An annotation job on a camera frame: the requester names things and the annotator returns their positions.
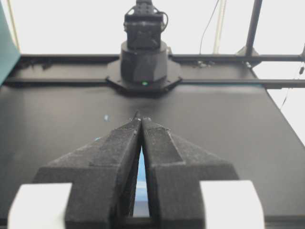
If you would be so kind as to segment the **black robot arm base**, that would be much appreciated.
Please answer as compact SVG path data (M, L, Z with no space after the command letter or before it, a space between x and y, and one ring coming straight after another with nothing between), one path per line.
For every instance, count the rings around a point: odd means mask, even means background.
M181 81L181 66L172 61L161 33L168 15L150 0L138 0L124 16L127 40L118 60L107 65L106 80L134 92L165 91Z

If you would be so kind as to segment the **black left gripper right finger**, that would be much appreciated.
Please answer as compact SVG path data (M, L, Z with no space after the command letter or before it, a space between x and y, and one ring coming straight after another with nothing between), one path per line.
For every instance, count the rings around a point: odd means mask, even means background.
M200 181L238 180L233 164L142 119L149 213L162 229L204 228Z

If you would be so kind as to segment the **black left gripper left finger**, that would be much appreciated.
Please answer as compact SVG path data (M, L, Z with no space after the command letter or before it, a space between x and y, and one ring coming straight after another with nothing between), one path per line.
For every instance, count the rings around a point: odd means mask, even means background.
M42 166L33 182L72 183L68 229L109 229L133 215L141 150L141 118Z

